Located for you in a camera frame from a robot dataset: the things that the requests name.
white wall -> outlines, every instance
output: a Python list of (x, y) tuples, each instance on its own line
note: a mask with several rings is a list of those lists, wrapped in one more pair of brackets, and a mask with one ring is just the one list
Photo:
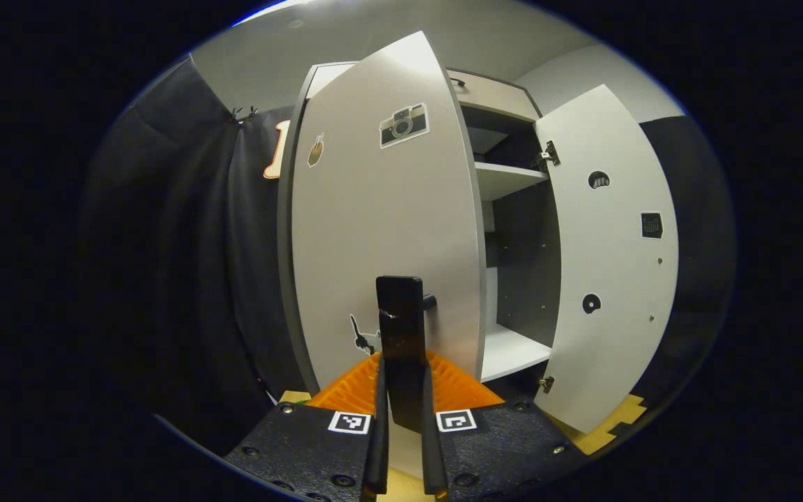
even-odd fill
[(553, 58), (516, 83), (528, 89), (545, 115), (600, 84), (612, 90), (638, 123), (685, 115), (652, 77), (603, 44)]

round hole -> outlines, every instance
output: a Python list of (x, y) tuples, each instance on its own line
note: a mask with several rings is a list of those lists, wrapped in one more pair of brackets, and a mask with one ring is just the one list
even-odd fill
[(584, 309), (584, 314), (592, 314), (593, 311), (599, 310), (603, 305), (602, 302), (599, 301), (599, 296), (594, 295), (594, 293), (589, 293), (584, 296), (581, 306)]
[(454, 483), (458, 486), (473, 486), (479, 482), (479, 476), (473, 476), (470, 473), (458, 474), (454, 478)]
[(349, 488), (350, 486), (355, 486), (355, 480), (351, 479), (345, 474), (337, 474), (336, 476), (331, 477), (330, 480), (334, 482), (335, 485), (341, 486), (343, 488)]
[(597, 188), (609, 186), (609, 175), (603, 171), (594, 171), (587, 177), (587, 185), (596, 190)]
[(283, 489), (286, 489), (286, 490), (289, 490), (290, 492), (293, 492), (293, 487), (288, 485), (285, 482), (282, 482), (281, 480), (274, 480), (273, 482), (271, 482), (271, 484), (276, 485), (276, 486), (280, 486)]

cabinet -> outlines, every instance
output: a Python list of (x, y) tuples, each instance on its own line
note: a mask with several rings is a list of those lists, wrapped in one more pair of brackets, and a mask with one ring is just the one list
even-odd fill
[[(548, 141), (558, 165), (535, 163)], [(535, 403), (580, 431), (627, 396), (670, 312), (671, 197), (618, 99), (600, 86), (541, 117), (525, 89), (447, 70), (420, 32), (312, 68), (278, 204), (284, 313), (312, 393), (367, 356), (356, 340), (380, 349), (380, 275), (422, 278), (438, 301), (427, 349), (475, 378), (549, 360)], [(408, 433), (392, 426), (390, 463), (419, 476)]]

camera sticker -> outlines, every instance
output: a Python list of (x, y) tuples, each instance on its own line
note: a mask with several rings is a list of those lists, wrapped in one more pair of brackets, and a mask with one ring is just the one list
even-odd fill
[(324, 133), (315, 137), (315, 144), (312, 145), (312, 150), (309, 152), (309, 167), (315, 167), (318, 161), (321, 160), (322, 153), (324, 153)]
[(388, 149), (429, 132), (427, 105), (405, 106), (380, 123), (380, 149)]

cabinet door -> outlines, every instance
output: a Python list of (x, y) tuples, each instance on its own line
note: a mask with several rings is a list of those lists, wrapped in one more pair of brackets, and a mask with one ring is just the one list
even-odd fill
[[(560, 156), (548, 170), (561, 265), (546, 372), (555, 381), (535, 403), (590, 432), (621, 404), (659, 346), (678, 280), (678, 222), (655, 151), (606, 86), (549, 112), (535, 132)], [(603, 176), (608, 184), (594, 184)]]
[(460, 107), (426, 37), (402, 38), (335, 76), (308, 100), (298, 127), (292, 174), (280, 180), (290, 183), (282, 204), (316, 379), (309, 390), (331, 384), (369, 346), (381, 349), (382, 275), (421, 277), (438, 300), (425, 315), (427, 349), (478, 377), (481, 203)]

